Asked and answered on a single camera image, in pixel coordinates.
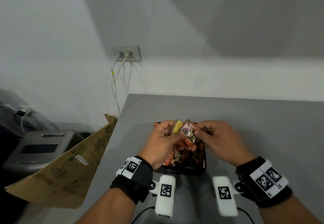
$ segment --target wall plate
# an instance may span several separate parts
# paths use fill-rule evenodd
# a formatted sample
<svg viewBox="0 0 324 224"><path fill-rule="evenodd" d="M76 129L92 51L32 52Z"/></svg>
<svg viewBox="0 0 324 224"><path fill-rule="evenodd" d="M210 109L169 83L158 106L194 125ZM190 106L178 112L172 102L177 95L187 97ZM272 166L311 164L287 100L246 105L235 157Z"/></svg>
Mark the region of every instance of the wall plate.
<svg viewBox="0 0 324 224"><path fill-rule="evenodd" d="M111 50L116 57L119 52L122 52L124 56L126 55L127 51L130 51L132 53L132 57L128 58L127 62L139 62L142 61L141 55L140 55L140 47L138 45L133 46L114 46L111 47Z"/></svg>

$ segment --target forearm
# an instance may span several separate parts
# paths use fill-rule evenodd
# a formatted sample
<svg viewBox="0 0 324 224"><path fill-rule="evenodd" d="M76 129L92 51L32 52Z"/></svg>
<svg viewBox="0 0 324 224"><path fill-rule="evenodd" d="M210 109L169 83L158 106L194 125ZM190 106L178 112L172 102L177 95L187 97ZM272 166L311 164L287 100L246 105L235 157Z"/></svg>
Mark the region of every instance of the forearm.
<svg viewBox="0 0 324 224"><path fill-rule="evenodd" d="M259 208L259 211L265 224L321 224L295 196L270 208Z"/></svg>
<svg viewBox="0 0 324 224"><path fill-rule="evenodd" d="M128 224L135 207L122 190L109 189L75 224Z"/></svg>

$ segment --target tabletop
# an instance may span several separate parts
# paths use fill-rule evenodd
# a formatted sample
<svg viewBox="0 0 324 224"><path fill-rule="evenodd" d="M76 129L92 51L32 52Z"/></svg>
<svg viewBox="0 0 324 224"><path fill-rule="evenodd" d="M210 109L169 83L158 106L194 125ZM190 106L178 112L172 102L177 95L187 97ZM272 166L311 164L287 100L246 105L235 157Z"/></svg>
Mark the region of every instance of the tabletop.
<svg viewBox="0 0 324 224"><path fill-rule="evenodd" d="M101 163L91 183L78 217L108 189L115 173L127 157L136 155L153 129L153 122L166 119L200 122L225 120L238 131L256 155L269 159L286 176L303 204L324 221L324 103L310 101L254 100L168 95L130 94L121 112ZM234 218L221 217L211 178L226 175L237 181L235 167L206 150L207 168L202 176L175 175L174 215L168 219L148 210L139 223L240 223L250 224L242 212ZM153 179L159 180L159 173ZM255 223L263 223L257 206L235 195ZM155 205L151 194L136 206L134 217Z"/></svg>

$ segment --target black cable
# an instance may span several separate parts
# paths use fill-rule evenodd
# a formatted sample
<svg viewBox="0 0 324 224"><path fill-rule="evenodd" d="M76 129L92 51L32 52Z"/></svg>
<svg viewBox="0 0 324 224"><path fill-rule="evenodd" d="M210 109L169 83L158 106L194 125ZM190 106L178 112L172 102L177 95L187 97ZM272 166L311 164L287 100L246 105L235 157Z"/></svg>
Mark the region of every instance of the black cable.
<svg viewBox="0 0 324 224"><path fill-rule="evenodd" d="M251 220L252 224L254 224L254 221L252 220L252 218L250 217L250 215L243 209L241 209L240 207L237 207L237 210L243 211Z"/></svg>
<svg viewBox="0 0 324 224"><path fill-rule="evenodd" d="M16 113L14 114L14 120L16 121L17 124L20 125L20 123L18 122L18 120L17 120L17 118L16 118L17 115L19 115L19 112L16 112ZM34 130L34 131L37 130L37 129L35 129L35 128L31 127L31 126L28 126L28 125L24 125L24 128L29 128L29 129Z"/></svg>
<svg viewBox="0 0 324 224"><path fill-rule="evenodd" d="M136 216L136 218L132 221L131 224L134 224L134 222L137 220L137 218L139 218L141 214L143 214L145 211L147 211L149 209L155 209L155 206L147 207L146 209L144 209L141 213L138 214L138 216Z"/></svg>

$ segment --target cardboard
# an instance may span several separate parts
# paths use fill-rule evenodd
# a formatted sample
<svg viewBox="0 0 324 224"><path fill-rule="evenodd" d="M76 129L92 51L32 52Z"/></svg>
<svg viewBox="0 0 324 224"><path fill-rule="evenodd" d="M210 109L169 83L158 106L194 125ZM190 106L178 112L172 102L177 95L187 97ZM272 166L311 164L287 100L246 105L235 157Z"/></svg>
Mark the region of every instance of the cardboard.
<svg viewBox="0 0 324 224"><path fill-rule="evenodd" d="M62 156L10 186L6 192L43 206L76 209L82 205L117 119L104 114L109 124Z"/></svg>

